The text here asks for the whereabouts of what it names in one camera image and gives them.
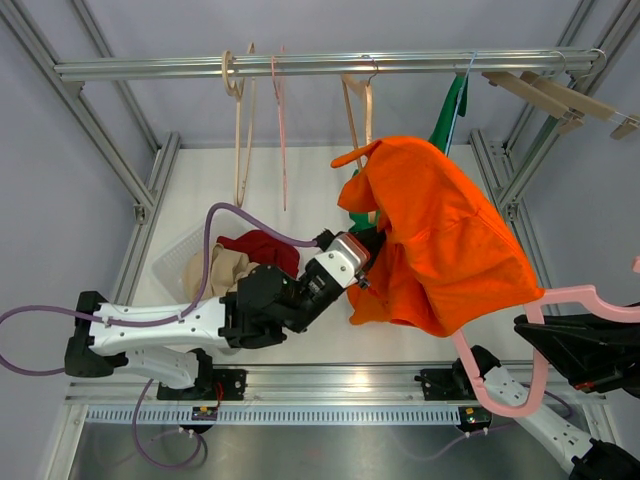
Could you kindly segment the red t shirt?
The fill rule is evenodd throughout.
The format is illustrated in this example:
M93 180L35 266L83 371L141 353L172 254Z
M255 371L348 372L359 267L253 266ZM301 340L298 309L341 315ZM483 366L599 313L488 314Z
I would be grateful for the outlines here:
M298 276L298 250L262 230L251 230L237 238L219 236L217 242L226 249L247 254L251 262L276 266L292 278Z

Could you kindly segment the orange t shirt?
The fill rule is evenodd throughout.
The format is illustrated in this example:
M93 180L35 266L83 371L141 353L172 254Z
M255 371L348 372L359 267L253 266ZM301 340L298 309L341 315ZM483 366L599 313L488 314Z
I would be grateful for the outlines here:
M386 240L352 286L350 322L388 322L448 337L484 315L540 299L533 267L482 190L426 140L392 136L334 159L360 158L363 170L343 186L338 205L379 214Z

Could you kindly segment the beige t shirt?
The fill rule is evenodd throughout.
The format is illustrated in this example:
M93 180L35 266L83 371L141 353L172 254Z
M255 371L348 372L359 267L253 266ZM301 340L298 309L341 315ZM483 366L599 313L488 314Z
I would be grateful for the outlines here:
M186 298L193 301L204 278L204 251L200 250L187 262L182 273L182 284ZM208 276L202 300L224 297L237 290L240 279L248 276L258 263L251 262L247 254L235 252L216 243L209 253Z

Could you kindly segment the pink wire hanger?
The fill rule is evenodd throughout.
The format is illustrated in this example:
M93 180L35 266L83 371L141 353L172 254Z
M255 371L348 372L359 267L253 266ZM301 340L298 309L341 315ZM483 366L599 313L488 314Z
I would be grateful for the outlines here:
M277 72L278 58L272 55L270 59L271 80L274 89L274 97L277 106L279 145L281 154L282 177L282 204L283 211L288 206L288 178L287 178L287 145L286 145L286 119L285 119L285 80Z

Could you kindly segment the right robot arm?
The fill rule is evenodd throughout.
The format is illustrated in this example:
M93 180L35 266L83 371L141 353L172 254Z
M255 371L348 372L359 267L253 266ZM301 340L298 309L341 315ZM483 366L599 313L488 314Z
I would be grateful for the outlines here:
M551 363L575 390L607 393L622 389L639 396L639 324L605 320L594 314L543 317L541 324L521 314L514 330ZM485 390L500 406L516 407L533 392L512 377L491 352L471 348L476 363L452 373L454 389L464 397ZM516 419L558 461L570 479L637 479L639 460L622 447L566 422L545 404Z

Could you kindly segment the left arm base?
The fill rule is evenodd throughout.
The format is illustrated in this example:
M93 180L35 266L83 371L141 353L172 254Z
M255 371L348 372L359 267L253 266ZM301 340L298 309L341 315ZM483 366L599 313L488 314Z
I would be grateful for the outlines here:
M186 389L172 389L160 385L156 398L161 401L191 401L196 404L189 416L190 424L182 428L204 434L212 428L206 421L216 422L224 400L242 401L246 389L247 371L240 368L215 368L213 358L202 348L189 351L197 360L198 375L195 384Z

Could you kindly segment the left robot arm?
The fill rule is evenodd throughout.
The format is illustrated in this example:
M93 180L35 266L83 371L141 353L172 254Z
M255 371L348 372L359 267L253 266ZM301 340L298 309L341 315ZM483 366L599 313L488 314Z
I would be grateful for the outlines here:
M95 291L80 294L74 333L64 355L65 374L103 378L118 372L156 380L191 398L214 387L209 347L262 349L303 333L366 274L385 243L384 233L329 231L299 278L260 265L235 291L196 305L130 307L109 303Z

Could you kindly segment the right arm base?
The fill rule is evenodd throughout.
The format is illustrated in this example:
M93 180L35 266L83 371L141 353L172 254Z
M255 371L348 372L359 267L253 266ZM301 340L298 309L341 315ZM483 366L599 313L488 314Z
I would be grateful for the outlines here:
M486 348L475 345L471 348L481 378L486 387L489 386L487 375L498 370L502 364ZM467 373L462 362L457 359L449 368L424 368L414 376L419 383L425 401L471 401L476 400ZM493 420L493 414L482 406L458 408L459 421L456 428L466 437L477 432L487 434Z

